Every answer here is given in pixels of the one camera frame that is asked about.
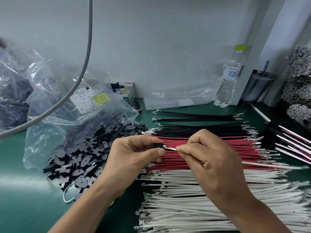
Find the hand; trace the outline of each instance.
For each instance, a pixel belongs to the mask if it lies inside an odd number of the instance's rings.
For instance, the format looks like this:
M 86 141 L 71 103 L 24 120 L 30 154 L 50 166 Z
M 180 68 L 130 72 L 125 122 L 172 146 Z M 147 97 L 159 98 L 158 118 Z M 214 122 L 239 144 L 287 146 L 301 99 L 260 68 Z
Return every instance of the hand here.
M 163 143 L 156 137 L 137 135 L 115 139 L 102 174 L 96 184 L 105 183 L 120 197 L 149 162 L 161 162 L 163 148 L 151 149 L 152 143 Z
M 257 201 L 247 186 L 241 157 L 213 133 L 202 129 L 176 150 L 206 196 L 228 217 Z

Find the fingernail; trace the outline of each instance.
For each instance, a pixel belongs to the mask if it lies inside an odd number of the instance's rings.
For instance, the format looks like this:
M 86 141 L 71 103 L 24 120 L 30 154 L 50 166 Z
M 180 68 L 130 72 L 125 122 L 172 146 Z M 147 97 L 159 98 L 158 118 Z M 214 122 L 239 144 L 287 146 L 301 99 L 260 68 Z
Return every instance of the fingernail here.
M 158 154 L 159 155 L 164 155 L 165 154 L 165 149 L 158 149 Z

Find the gray cable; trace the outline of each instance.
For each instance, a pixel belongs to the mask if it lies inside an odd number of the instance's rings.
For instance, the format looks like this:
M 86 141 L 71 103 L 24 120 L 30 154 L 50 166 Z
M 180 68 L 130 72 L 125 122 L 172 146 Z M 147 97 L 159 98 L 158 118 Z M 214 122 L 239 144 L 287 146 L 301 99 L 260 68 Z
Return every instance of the gray cable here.
M 80 82 L 83 79 L 84 73 L 86 71 L 87 65 L 89 63 L 90 53 L 91 53 L 91 45 L 92 45 L 92 28 L 93 28 L 93 0 L 89 0 L 89 35 L 88 35 L 88 43 L 87 43 L 87 50 L 86 50 L 86 56 L 84 60 L 84 65 L 82 67 L 81 73 L 74 84 L 74 86 L 71 88 L 71 90 L 53 107 L 51 107 L 49 110 L 41 114 L 40 116 L 36 117 L 30 122 L 24 123 L 16 128 L 10 129 L 8 131 L 0 133 L 0 139 L 11 136 L 15 133 L 18 133 L 22 130 L 25 130 L 29 128 L 30 126 L 40 122 L 47 116 L 49 116 L 51 113 L 53 113 L 55 110 L 57 110 L 60 106 L 62 106 L 68 98 L 72 95 L 72 93 L 78 88 Z

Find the left hand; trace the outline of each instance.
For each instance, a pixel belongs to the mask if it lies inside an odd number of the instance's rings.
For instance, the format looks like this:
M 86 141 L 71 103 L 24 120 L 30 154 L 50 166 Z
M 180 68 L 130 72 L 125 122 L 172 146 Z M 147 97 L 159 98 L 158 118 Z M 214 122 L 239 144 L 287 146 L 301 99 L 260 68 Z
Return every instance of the left hand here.
M 146 164 L 161 161 L 165 149 L 151 149 L 152 143 L 163 143 L 163 141 L 147 135 L 115 139 L 105 168 L 95 183 L 108 184 L 111 191 L 115 192 L 115 197 L 120 197 Z

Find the green bottle cap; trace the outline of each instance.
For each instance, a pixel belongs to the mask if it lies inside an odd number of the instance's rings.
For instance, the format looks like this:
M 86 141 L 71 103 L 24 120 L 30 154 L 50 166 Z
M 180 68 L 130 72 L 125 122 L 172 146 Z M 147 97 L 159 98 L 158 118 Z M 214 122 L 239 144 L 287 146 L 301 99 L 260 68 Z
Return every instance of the green bottle cap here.
M 246 45 L 236 45 L 234 50 L 238 50 L 238 51 L 244 51 L 246 50 Z

